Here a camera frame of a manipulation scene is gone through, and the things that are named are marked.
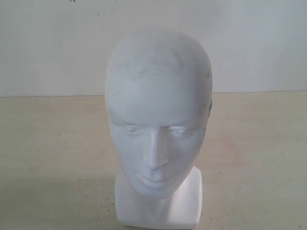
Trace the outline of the white mannequin head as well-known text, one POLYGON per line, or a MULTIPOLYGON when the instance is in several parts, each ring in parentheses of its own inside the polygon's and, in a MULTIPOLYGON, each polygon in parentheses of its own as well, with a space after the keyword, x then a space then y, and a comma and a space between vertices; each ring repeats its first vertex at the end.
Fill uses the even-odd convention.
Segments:
POLYGON ((137 31, 115 46, 105 102, 121 171, 118 221, 156 230, 192 230, 201 216, 202 176, 194 166, 213 105, 203 46, 177 31, 137 31))

